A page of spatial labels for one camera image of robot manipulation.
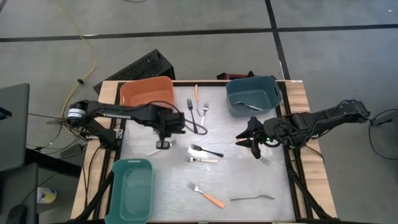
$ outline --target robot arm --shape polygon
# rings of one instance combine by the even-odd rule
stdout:
[[[157,149],[170,147],[170,143],[164,141],[165,138],[171,137],[172,134],[185,133],[182,130],[185,127],[184,113],[173,112],[170,108],[154,104],[131,107],[83,100],[70,106],[67,123],[73,128],[84,128],[98,136],[104,147],[119,148],[116,132],[100,125],[95,120],[97,117],[130,119],[144,126],[153,127],[160,139],[156,144]]]
[[[344,123],[364,123],[370,112],[360,101],[345,100],[339,105],[315,113],[295,113],[280,118],[271,118],[263,124],[256,117],[248,121],[248,128],[237,139],[239,146],[250,147],[256,159],[261,157],[258,144],[277,147],[300,148],[311,138],[318,138]]]

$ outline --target plastic bin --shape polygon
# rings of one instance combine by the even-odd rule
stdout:
[[[169,77],[156,77],[125,83],[120,89],[120,104],[139,106],[151,101],[166,101],[174,105],[174,87]],[[173,108],[167,103],[155,105]]]
[[[124,159],[115,162],[112,171],[112,200],[105,223],[146,223],[154,198],[152,164],[146,159]]]
[[[232,80],[226,85],[227,105],[233,116],[253,116],[267,113],[281,101],[279,87],[271,77],[252,77]],[[236,102],[256,106],[262,111],[256,111]]]

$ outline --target yellow cable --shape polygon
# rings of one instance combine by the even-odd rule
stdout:
[[[93,67],[91,68],[91,70],[90,70],[85,76],[83,76],[83,77],[81,78],[81,79],[84,81],[84,79],[90,77],[90,75],[94,72],[94,70],[95,70],[95,68],[96,68],[96,66],[97,66],[97,58],[98,58],[97,53],[95,52],[95,49],[94,49],[94,47],[92,46],[92,44],[82,36],[79,27],[77,26],[76,22],[72,19],[72,17],[71,17],[71,15],[70,15],[69,11],[63,6],[63,4],[61,3],[61,1],[60,1],[60,0],[55,0],[55,1],[56,1],[57,4],[60,6],[60,8],[62,9],[62,11],[65,13],[65,15],[67,15],[69,21],[75,26],[75,29],[76,29],[76,31],[77,31],[78,34],[79,34],[79,37],[80,37],[82,40],[84,40],[84,41],[90,46],[90,48],[91,48],[92,51],[93,51],[93,55],[94,55],[94,65],[93,65]],[[63,104],[62,111],[61,111],[61,117],[63,117],[63,114],[64,114],[64,112],[65,112],[65,108],[67,107],[67,104],[68,104],[70,98],[73,96],[74,92],[76,91],[76,89],[77,89],[80,85],[81,85],[80,83],[77,83],[77,84],[75,85],[75,87],[72,89],[72,91],[70,92],[68,98],[65,100],[65,103]],[[64,126],[63,128],[65,128],[65,130],[67,130],[67,132],[69,132],[70,134],[75,135],[73,132],[69,131],[65,126]]]

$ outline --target orange handle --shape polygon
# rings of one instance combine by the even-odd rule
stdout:
[[[224,208],[224,204],[222,202],[220,202],[219,200],[213,198],[212,196],[204,193],[203,194],[208,200],[211,200],[211,202],[215,203],[216,205],[218,205],[220,208]]]
[[[197,102],[199,102],[198,85],[195,85],[195,96],[197,98]]]

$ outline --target white tabletop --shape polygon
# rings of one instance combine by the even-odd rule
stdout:
[[[196,123],[200,117],[196,112],[194,87],[176,86],[176,107],[192,120],[187,98],[193,101]],[[208,134],[175,134],[177,144],[169,150],[148,157],[155,150],[158,137],[152,128],[127,121],[121,159],[146,158],[155,170],[154,209],[151,222],[211,222],[211,221],[291,221],[294,211],[287,178],[283,149],[261,145],[261,153],[271,161],[269,166],[256,160],[249,149],[235,145],[235,137],[247,128],[249,117],[235,118],[228,113],[224,86],[200,86],[200,111],[204,102],[209,102],[205,127]],[[275,110],[258,115],[260,122],[276,117]],[[188,147],[191,143],[210,151],[224,154],[224,158],[200,152],[203,157],[218,159],[218,164],[189,163]],[[225,204],[219,208],[201,194],[190,190],[191,181],[201,190]],[[235,197],[265,197],[230,201]]]

